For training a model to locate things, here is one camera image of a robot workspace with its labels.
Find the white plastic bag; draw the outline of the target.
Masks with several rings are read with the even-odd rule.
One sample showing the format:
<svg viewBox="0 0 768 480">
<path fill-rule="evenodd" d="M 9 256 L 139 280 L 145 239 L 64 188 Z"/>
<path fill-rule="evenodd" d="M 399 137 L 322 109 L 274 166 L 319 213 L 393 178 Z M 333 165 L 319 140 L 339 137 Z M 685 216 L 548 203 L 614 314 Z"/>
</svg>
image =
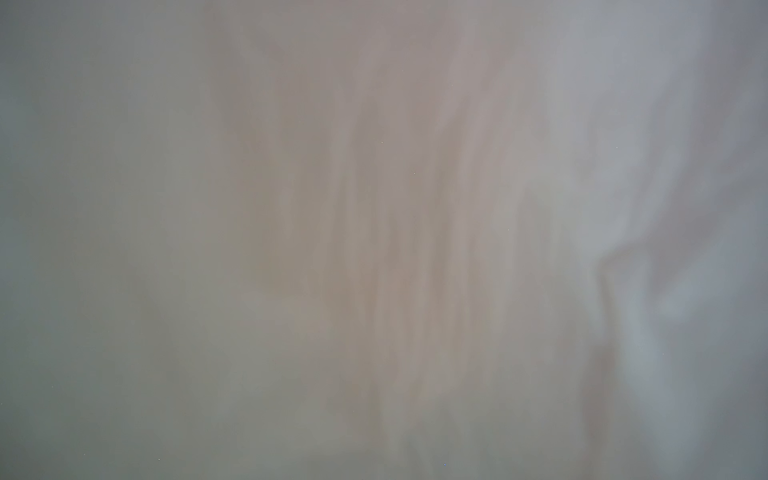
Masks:
<svg viewBox="0 0 768 480">
<path fill-rule="evenodd" d="M 5 479 L 763 479 L 763 1 L 5 1 Z"/>
</svg>

